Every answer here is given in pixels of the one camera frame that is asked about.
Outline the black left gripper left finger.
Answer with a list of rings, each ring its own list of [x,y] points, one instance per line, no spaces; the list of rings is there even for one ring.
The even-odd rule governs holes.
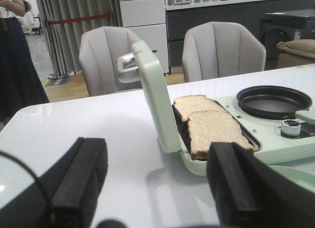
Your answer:
[[[32,180],[0,210],[2,228],[88,228],[108,169],[105,139],[79,137],[43,175],[1,152]]]

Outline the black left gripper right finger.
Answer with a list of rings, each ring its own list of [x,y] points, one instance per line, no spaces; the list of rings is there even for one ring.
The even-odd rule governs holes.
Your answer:
[[[315,226],[315,194],[285,178],[237,143],[212,143],[206,172],[223,226]]]

